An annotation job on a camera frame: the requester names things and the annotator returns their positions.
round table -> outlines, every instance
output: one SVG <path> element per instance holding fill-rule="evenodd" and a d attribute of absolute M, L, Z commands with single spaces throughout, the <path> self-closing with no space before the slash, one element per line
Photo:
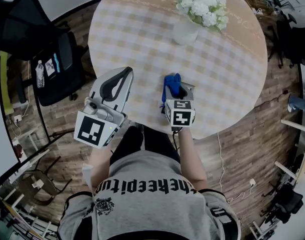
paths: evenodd
<path fill-rule="evenodd" d="M 132 121 L 171 133 L 161 114 L 164 77 L 180 73 L 195 86 L 195 139 L 220 132 L 254 108 L 267 74 L 260 24 L 244 0 L 227 0 L 222 33 L 200 28 L 192 45 L 172 39 L 180 20 L 174 0 L 102 0 L 91 21 L 88 45 L 96 75 L 132 67 L 134 80 L 124 113 Z"/>

mesh chair back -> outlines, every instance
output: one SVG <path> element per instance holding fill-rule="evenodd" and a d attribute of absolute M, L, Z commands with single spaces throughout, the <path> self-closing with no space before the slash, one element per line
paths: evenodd
<path fill-rule="evenodd" d="M 305 27 L 293 27 L 292 32 L 292 35 L 297 41 L 295 46 L 298 49 L 298 53 L 300 55 L 299 63 L 305 66 Z"/>
<path fill-rule="evenodd" d="M 28 61 L 63 30 L 46 16 L 38 0 L 0 0 L 0 50 Z"/>
<path fill-rule="evenodd" d="M 289 184 L 283 185 L 276 197 L 278 198 L 277 204 L 284 209 L 284 212 L 289 214 L 303 199 L 303 195 L 293 191 L 293 186 Z"/>

blue object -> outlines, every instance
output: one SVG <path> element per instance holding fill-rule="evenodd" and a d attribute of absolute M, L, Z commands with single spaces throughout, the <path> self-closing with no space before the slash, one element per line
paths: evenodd
<path fill-rule="evenodd" d="M 163 80 L 163 90 L 161 101 L 165 103 L 166 101 L 166 86 L 169 87 L 172 96 L 179 96 L 180 86 L 182 84 L 182 78 L 180 74 L 166 75 Z"/>
<path fill-rule="evenodd" d="M 60 69 L 59 69 L 59 61 L 58 61 L 58 59 L 57 59 L 57 54 L 56 54 L 56 53 L 53 54 L 53 59 L 54 59 L 54 61 L 56 62 L 57 72 L 59 73 L 59 72 L 60 72 Z"/>
<path fill-rule="evenodd" d="M 305 111 L 305 99 L 299 98 L 296 95 L 290 95 L 288 98 L 288 105 L 292 109 L 299 109 Z"/>

jeans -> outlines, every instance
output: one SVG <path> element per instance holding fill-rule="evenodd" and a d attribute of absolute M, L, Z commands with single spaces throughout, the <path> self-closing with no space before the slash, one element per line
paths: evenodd
<path fill-rule="evenodd" d="M 128 128 L 115 152 L 112 154 L 110 165 L 121 158 L 140 151 L 143 140 L 145 150 L 172 158 L 180 163 L 180 157 L 166 133 L 144 126 L 142 134 L 138 128 L 131 126 Z"/>
<path fill-rule="evenodd" d="M 290 95 L 288 99 L 288 105 L 292 109 L 299 109 L 305 111 L 305 99 L 299 98 L 295 95 Z"/>

white cable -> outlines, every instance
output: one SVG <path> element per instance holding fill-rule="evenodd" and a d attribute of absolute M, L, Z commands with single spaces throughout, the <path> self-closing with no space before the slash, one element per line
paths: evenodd
<path fill-rule="evenodd" d="M 19 125 L 18 125 L 18 126 L 17 126 L 17 125 L 14 125 L 14 126 L 16 126 L 16 127 L 19 129 L 19 131 L 20 131 L 19 135 L 17 135 L 17 134 L 15 133 L 13 127 L 12 127 L 12 123 L 13 123 L 13 122 L 12 122 L 11 118 L 9 117 L 9 115 L 8 115 L 8 119 L 9 119 L 8 122 L 9 122 L 9 124 L 10 124 L 10 128 L 11 128 L 13 134 L 15 134 L 16 137 L 19 137 L 20 135 L 22 135 L 22 130 L 21 130 L 21 128 L 19 127 Z"/>
<path fill-rule="evenodd" d="M 254 186 L 255 186 L 255 185 L 251 186 L 250 191 L 249 191 L 249 195 L 247 195 L 246 197 L 245 197 L 245 194 L 246 194 L 246 191 L 247 191 L 248 189 L 247 189 L 245 192 L 241 192 L 236 198 L 232 198 L 232 197 L 231 197 L 231 198 L 228 198 L 228 199 L 227 199 L 227 203 L 230 204 L 232 201 L 238 199 L 242 194 L 243 194 L 242 200 L 245 200 L 246 198 L 249 198 L 250 195 L 252 194 L 252 189 L 253 189 Z"/>
<path fill-rule="evenodd" d="M 30 67 L 31 67 L 31 62 L 28 61 L 28 77 L 27 79 L 29 79 L 29 71 L 30 71 Z M 29 86 L 28 86 L 28 106 L 26 107 L 26 110 L 24 111 L 22 118 L 26 115 L 27 109 L 29 108 L 29 105 L 31 103 L 31 97 L 29 96 Z"/>
<path fill-rule="evenodd" d="M 218 143 L 219 143 L 219 147 L 220 147 L 219 156 L 220 156 L 220 159 L 221 159 L 221 162 L 222 162 L 222 163 L 221 163 L 221 166 L 222 166 L 222 174 L 221 174 L 221 177 L 220 177 L 220 180 L 219 180 L 220 192 L 222 192 L 222 190 L 223 190 L 222 178 L 223 178 L 223 176 L 224 176 L 224 174 L 225 174 L 225 168 L 224 168 L 224 159 L 223 159 L 223 157 L 222 157 L 222 145 L 221 145 L 221 142 L 220 142 L 220 140 L 219 140 L 219 133 L 218 133 L 218 132 L 217 132 L 217 137 L 218 137 Z M 250 197 L 250 195 L 252 194 L 252 189 L 253 189 L 254 186 L 255 186 L 255 185 L 253 185 L 253 186 L 250 187 L 249 195 L 247 195 L 246 197 L 245 197 L 245 194 L 246 194 L 246 191 L 247 191 L 248 189 L 247 189 L 245 192 L 241 192 L 236 198 L 233 198 L 233 197 L 228 198 L 228 199 L 227 199 L 227 203 L 230 204 L 232 201 L 238 199 L 242 194 L 243 194 L 242 200 L 244 200 L 244 199 Z"/>
<path fill-rule="evenodd" d="M 223 186 L 222 186 L 222 178 L 225 174 L 225 168 L 224 168 L 224 159 L 222 157 L 222 145 L 221 145 L 221 142 L 219 140 L 219 133 L 217 132 L 217 137 L 218 137 L 218 143 L 219 143 L 219 147 L 220 147 L 220 150 L 219 150 L 219 156 L 221 158 L 221 166 L 222 166 L 222 174 L 221 174 L 221 177 L 220 177 L 220 180 L 219 180 L 219 184 L 220 184 L 220 192 L 222 192 L 223 190 Z"/>

